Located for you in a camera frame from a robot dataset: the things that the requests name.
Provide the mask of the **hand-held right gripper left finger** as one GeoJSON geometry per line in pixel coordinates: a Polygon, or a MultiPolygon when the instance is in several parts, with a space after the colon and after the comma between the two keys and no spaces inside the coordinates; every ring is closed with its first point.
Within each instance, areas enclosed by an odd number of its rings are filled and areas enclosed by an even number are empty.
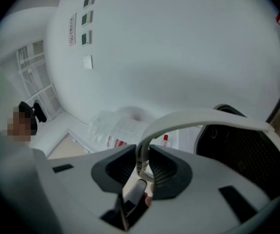
{"type": "Polygon", "coordinates": [[[53,199],[64,234],[129,230],[123,188],[135,168],[135,145],[49,160],[53,199]]]}

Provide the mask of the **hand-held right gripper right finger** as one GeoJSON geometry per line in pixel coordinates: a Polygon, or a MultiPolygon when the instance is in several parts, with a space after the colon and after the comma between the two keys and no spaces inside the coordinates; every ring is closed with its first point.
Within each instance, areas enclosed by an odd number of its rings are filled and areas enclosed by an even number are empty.
{"type": "Polygon", "coordinates": [[[252,234],[280,205],[250,180],[203,156],[149,147],[152,205],[132,234],[252,234]]]}

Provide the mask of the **person's right hand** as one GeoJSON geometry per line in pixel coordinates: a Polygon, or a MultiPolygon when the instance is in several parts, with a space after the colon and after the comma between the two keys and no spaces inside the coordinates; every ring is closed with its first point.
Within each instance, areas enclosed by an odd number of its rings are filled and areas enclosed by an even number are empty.
{"type": "Polygon", "coordinates": [[[152,204],[152,199],[153,199],[153,194],[154,194],[154,184],[150,185],[150,192],[151,195],[148,195],[147,193],[145,193],[145,204],[147,207],[150,207],[152,204]]]}

